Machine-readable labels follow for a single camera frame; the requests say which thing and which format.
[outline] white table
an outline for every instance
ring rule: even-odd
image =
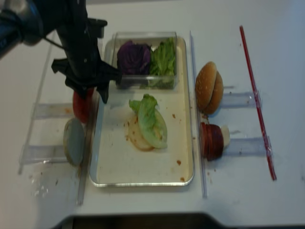
[[[177,31],[186,41],[191,76],[192,31],[197,72],[213,60],[224,84],[234,84],[236,91],[251,90],[240,46],[243,25],[278,180],[271,181],[265,158],[222,158],[207,166],[208,199],[202,199],[195,152],[196,173],[188,187],[99,189],[87,179],[81,207],[75,206],[75,197],[35,198],[30,175],[17,175],[18,159],[49,45],[20,45],[0,61],[0,228],[49,228],[71,215],[157,212],[204,212],[227,226],[305,224],[305,2],[96,2],[100,4],[89,1],[87,10],[90,17],[108,21],[104,43],[116,31]],[[211,121],[237,127],[239,119],[238,114],[221,111]],[[246,120],[243,130],[256,121]],[[255,126],[248,136],[259,133]],[[41,166],[33,169],[39,175]]]

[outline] purple cabbage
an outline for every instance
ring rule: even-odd
[[[122,45],[117,54],[118,69],[123,75],[148,75],[151,61],[150,47],[147,44]]]

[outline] red stick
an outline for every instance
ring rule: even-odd
[[[245,54],[246,60],[247,60],[252,90],[253,90],[253,94],[254,94],[254,98],[255,98],[255,102],[256,102],[258,119],[259,119],[259,123],[260,123],[261,130],[262,130],[262,135],[263,135],[263,139],[264,139],[264,145],[265,145],[265,149],[266,149],[266,156],[267,156],[269,171],[270,171],[272,180],[276,180],[275,168],[273,166],[272,155],[271,155],[271,153],[272,153],[271,144],[270,144],[270,141],[268,140],[266,128],[264,125],[264,119],[263,119],[262,110],[261,110],[261,101],[257,95],[257,89],[256,89],[255,81],[254,81],[249,52],[248,52],[247,43],[246,43],[246,37],[244,35],[244,29],[242,26],[239,27],[239,30],[240,30],[240,34],[241,34],[242,40],[243,40],[244,54]]]

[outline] green lettuce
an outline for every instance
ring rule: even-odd
[[[129,101],[129,107],[138,115],[139,128],[146,141],[155,148],[166,148],[167,127],[155,109],[157,104],[157,100],[148,94],[141,101]]]
[[[169,38],[161,42],[159,47],[151,50],[150,75],[164,76],[161,80],[149,80],[149,87],[173,88],[176,69],[176,47],[174,39]]]

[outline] metal tray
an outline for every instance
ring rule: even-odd
[[[105,47],[104,60],[112,60],[113,40]],[[185,186],[194,176],[193,141],[186,64],[186,46],[177,37],[177,84],[173,90],[117,89],[109,86],[109,100],[99,100],[92,144],[90,179],[97,187]],[[149,93],[168,129],[168,147],[142,152],[126,141],[130,99]]]

